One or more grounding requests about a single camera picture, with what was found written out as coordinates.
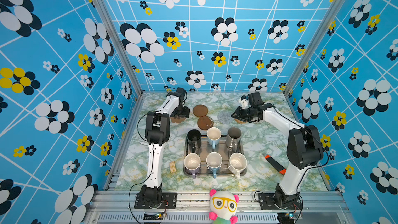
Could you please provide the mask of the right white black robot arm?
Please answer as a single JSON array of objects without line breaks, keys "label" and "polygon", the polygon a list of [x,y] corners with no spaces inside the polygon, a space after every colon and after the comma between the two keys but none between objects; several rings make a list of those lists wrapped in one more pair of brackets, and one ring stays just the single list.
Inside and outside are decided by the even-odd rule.
[{"label": "right white black robot arm", "polygon": [[238,100],[240,106],[231,115],[239,121],[270,123],[287,138],[287,158],[285,175],[276,186],[275,205],[287,208],[299,199],[301,184],[310,169],[317,168],[323,159],[323,146],[318,129],[304,125],[281,113],[273,104],[265,103],[259,92],[243,95]]}]

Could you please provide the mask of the woven rattan coaster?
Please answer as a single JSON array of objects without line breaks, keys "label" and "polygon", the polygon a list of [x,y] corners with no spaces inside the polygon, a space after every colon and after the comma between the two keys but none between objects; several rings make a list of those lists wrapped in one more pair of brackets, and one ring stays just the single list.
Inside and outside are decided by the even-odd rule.
[{"label": "woven rattan coaster", "polygon": [[242,121],[242,120],[235,119],[235,118],[234,118],[234,120],[235,120],[237,123],[240,123],[240,124],[245,124],[245,123],[247,123],[247,121]]}]

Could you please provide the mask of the scratched round wooden coaster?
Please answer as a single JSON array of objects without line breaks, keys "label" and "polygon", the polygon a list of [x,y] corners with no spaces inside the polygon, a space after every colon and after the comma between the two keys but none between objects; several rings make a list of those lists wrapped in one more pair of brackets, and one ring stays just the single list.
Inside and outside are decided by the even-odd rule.
[{"label": "scratched round wooden coaster", "polygon": [[201,130],[207,131],[214,126],[214,121],[211,117],[202,116],[198,119],[197,125]]}]

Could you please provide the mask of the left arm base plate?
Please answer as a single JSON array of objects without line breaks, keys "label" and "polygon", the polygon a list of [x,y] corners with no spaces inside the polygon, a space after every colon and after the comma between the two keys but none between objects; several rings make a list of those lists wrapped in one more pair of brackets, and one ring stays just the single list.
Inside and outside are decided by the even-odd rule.
[{"label": "left arm base plate", "polygon": [[175,209],[177,203],[177,193],[166,192],[154,197],[146,197],[142,193],[136,195],[134,209]]}]

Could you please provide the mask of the paw shaped wooden coaster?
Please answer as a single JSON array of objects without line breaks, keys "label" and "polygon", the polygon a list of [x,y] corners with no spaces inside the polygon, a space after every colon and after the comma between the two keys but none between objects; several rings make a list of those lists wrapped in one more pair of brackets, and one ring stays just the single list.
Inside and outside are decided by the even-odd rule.
[{"label": "paw shaped wooden coaster", "polygon": [[182,123],[183,121],[185,121],[186,118],[180,117],[180,116],[176,116],[176,117],[170,117],[170,120],[171,120],[172,123],[180,124],[180,123]]}]

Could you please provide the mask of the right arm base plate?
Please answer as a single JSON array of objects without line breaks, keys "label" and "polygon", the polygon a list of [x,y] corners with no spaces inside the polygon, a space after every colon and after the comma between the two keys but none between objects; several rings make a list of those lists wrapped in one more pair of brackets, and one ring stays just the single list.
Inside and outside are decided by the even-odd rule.
[{"label": "right arm base plate", "polygon": [[285,195],[283,192],[258,193],[256,200],[260,203],[262,210],[301,210],[303,201],[300,196]]}]

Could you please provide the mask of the grey blue crochet coaster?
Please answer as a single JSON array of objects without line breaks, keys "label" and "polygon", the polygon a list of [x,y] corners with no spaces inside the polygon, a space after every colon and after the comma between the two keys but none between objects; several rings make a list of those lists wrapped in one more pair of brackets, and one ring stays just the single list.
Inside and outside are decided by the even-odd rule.
[{"label": "grey blue crochet coaster", "polygon": [[231,114],[226,111],[220,112],[217,116],[217,119],[222,124],[230,124],[233,121]]}]

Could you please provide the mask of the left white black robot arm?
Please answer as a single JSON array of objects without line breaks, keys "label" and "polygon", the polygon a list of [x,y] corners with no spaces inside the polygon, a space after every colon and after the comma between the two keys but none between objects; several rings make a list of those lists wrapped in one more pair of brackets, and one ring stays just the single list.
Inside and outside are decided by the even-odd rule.
[{"label": "left white black robot arm", "polygon": [[178,87],[176,91],[166,95],[162,105],[145,115],[145,137],[149,149],[148,171],[140,197],[150,206],[158,206],[162,201],[163,152],[170,139],[170,118],[188,118],[190,109],[184,105],[187,92]]}]

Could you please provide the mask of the dark round wooden coaster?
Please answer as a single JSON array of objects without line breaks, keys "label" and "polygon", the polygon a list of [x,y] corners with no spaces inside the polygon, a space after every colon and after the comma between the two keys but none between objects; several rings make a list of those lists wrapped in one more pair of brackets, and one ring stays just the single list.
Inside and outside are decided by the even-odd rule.
[{"label": "dark round wooden coaster", "polygon": [[198,118],[204,117],[208,114],[208,108],[203,104],[196,105],[193,108],[193,114]]}]

